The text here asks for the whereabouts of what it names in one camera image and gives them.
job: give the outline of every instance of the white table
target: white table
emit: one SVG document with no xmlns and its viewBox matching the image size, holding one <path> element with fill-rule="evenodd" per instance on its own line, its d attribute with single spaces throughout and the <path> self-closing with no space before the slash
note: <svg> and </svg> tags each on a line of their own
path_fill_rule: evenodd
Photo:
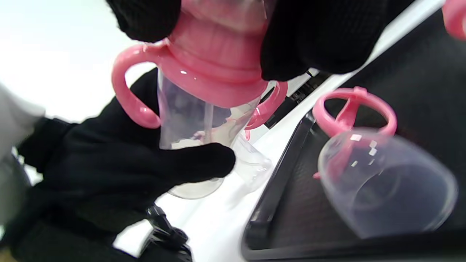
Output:
<svg viewBox="0 0 466 262">
<path fill-rule="evenodd" d="M 386 28 L 368 62 L 443 2 L 417 0 Z M 17 95 L 45 107 L 47 116 L 70 121 L 94 116 L 110 101 L 114 95 L 110 84 L 113 60 L 134 44 L 117 29 L 103 0 L 0 1 L 0 25 L 1 81 Z M 128 82 L 151 68 L 151 64 L 133 68 L 127 74 Z M 338 88 L 356 72 L 330 77 L 254 146 L 277 163 L 295 126 L 318 97 Z M 218 191 L 203 200 L 169 195 L 158 200 L 172 224 L 189 235 L 196 261 L 243 261 L 239 249 L 243 228 L 263 188 L 244 195 L 241 186 L 238 177 L 229 176 Z M 149 230 L 143 221 L 121 234 L 115 246 L 137 254 Z"/>
</svg>

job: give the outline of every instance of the black glove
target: black glove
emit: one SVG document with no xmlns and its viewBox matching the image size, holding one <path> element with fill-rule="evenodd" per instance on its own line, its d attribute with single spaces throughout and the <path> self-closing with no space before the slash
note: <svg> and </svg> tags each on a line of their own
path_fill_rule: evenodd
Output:
<svg viewBox="0 0 466 262">
<path fill-rule="evenodd" d="M 262 45 L 262 78 L 286 81 L 309 68 L 335 74 L 356 70 L 384 27 L 413 1 L 277 0 Z M 120 29 L 144 42 L 167 37 L 181 7 L 181 0 L 107 2 Z"/>
<path fill-rule="evenodd" d="M 131 90 L 158 112 L 157 69 Z M 29 190 L 24 208 L 7 224 L 3 245 L 20 245 L 37 221 L 110 244 L 146 218 L 146 209 L 173 186 L 222 178 L 233 169 L 235 155 L 228 147 L 165 151 L 159 137 L 159 129 L 134 123 L 115 98 L 81 124 L 40 121 L 18 152 L 44 180 Z"/>
</svg>

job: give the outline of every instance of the pink handle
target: pink handle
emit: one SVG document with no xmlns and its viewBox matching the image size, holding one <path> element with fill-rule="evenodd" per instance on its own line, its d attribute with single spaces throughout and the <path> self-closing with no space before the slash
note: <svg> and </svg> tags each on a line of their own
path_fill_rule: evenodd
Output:
<svg viewBox="0 0 466 262">
<path fill-rule="evenodd" d="M 254 114 L 246 126 L 246 130 L 258 128 L 263 125 L 281 105 L 288 92 L 288 82 L 277 82 L 274 91 L 266 101 L 257 106 Z"/>
<path fill-rule="evenodd" d="M 136 64 L 152 62 L 160 66 L 161 58 L 167 54 L 165 45 L 136 45 L 120 53 L 112 71 L 112 84 L 123 110 L 138 125 L 145 128 L 160 127 L 160 118 L 128 88 L 125 74 Z"/>
<path fill-rule="evenodd" d="M 442 12 L 448 33 L 466 40 L 466 0 L 446 0 Z"/>
<path fill-rule="evenodd" d="M 338 116 L 333 118 L 325 109 L 324 103 L 327 99 L 347 99 L 347 103 Z M 334 137 L 342 132 L 353 129 L 359 105 L 364 104 L 382 114 L 387 120 L 387 125 L 379 130 L 380 133 L 393 136 L 397 130 L 397 116 L 393 109 L 382 99 L 367 93 L 362 87 L 340 88 L 328 93 L 317 100 L 312 114 L 319 127 L 329 136 Z"/>
</svg>

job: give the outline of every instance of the tray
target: tray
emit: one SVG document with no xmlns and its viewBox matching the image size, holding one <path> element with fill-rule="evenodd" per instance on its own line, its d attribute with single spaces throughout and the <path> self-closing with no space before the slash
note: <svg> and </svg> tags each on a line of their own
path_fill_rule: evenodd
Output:
<svg viewBox="0 0 466 262">
<path fill-rule="evenodd" d="M 439 10 L 342 85 L 354 86 L 363 86 L 390 104 L 398 116 L 397 134 L 423 147 L 455 174 L 460 192 L 453 213 L 435 232 L 359 239 L 330 205 L 320 181 L 312 178 L 329 137 L 308 113 L 247 224 L 242 253 L 248 261 L 367 259 L 466 250 L 466 42 L 446 33 Z M 344 103 L 329 100 L 326 108 L 335 117 Z M 385 124 L 364 107 L 356 118 L 356 126 Z"/>
</svg>

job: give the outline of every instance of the plastic cup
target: plastic cup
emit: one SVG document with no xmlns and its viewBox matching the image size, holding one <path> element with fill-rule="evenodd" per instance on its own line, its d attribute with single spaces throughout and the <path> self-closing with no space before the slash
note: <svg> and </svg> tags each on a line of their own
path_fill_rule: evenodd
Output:
<svg viewBox="0 0 466 262">
<path fill-rule="evenodd" d="M 318 168 L 328 199 L 360 238 L 433 231 L 458 197 L 455 177 L 432 155 L 371 130 L 331 138 Z"/>
</svg>

